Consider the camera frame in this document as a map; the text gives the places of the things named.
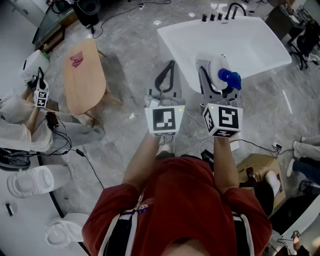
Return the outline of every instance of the power strip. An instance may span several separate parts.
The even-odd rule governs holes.
[[[276,151],[280,152],[282,150],[282,146],[279,143],[277,143],[276,141],[274,141],[271,145]]]

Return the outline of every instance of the table leg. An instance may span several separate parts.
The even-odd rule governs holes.
[[[104,96],[105,96],[106,98],[108,98],[109,100],[111,100],[112,102],[116,103],[116,104],[119,104],[119,105],[121,105],[121,106],[124,105],[123,102],[121,102],[121,101],[118,100],[117,98],[114,98],[114,97],[111,96],[110,93],[108,93],[108,92],[107,92],[106,94],[104,94]]]
[[[100,51],[99,49],[97,49],[98,50],[98,53],[100,53],[103,57],[107,57],[107,55],[105,55],[102,51]]]
[[[96,120],[91,114],[89,114],[88,112],[85,112],[84,113],[87,117],[90,117],[91,119],[93,119],[93,120]]]

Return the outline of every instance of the pants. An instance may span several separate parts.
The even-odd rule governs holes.
[[[316,168],[308,163],[299,162],[296,160],[293,163],[292,170],[294,172],[303,173],[308,180],[320,185],[320,168]]]
[[[294,144],[295,157],[308,157],[320,161],[320,135],[305,138],[303,143]]]
[[[175,157],[176,157],[176,155],[174,153],[169,153],[168,151],[161,151],[160,154],[158,154],[155,157],[155,160],[161,160],[161,159],[165,159],[165,158],[175,158]],[[199,157],[196,157],[194,155],[188,155],[188,154],[183,154],[181,157],[182,158],[195,158],[195,159],[202,160]]]
[[[105,135],[104,130],[100,126],[94,126],[91,128],[81,124],[78,119],[70,114],[61,112],[56,112],[55,114],[60,118],[61,122],[63,122],[65,126],[64,128],[59,121],[59,127],[57,127],[55,130],[61,133],[66,133],[67,131],[67,135],[71,140],[72,147],[101,140]],[[61,149],[60,151],[69,149],[70,145],[66,145],[65,138],[54,132],[52,133],[52,137],[53,145],[49,149],[49,152],[53,152],[58,149]]]

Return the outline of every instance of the cardboard box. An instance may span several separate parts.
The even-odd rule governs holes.
[[[253,168],[253,174],[256,175],[256,180],[258,182],[265,179],[265,175],[268,171],[273,170],[276,173],[281,185],[278,193],[274,197],[273,209],[275,209],[280,203],[286,200],[284,181],[277,159],[264,154],[251,154],[237,166],[240,183],[248,181],[246,170],[250,167]]]

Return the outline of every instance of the faucet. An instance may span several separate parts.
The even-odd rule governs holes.
[[[231,11],[232,6],[240,6],[241,9],[243,10],[244,16],[247,16],[247,12],[246,12],[245,8],[244,8],[241,4],[239,4],[239,3],[237,3],[237,2],[233,2],[232,4],[230,4],[229,9],[228,9],[228,12],[227,12],[227,14],[226,14],[226,16],[225,16],[225,19],[226,19],[226,20],[229,19],[229,14],[230,14],[230,11]]]

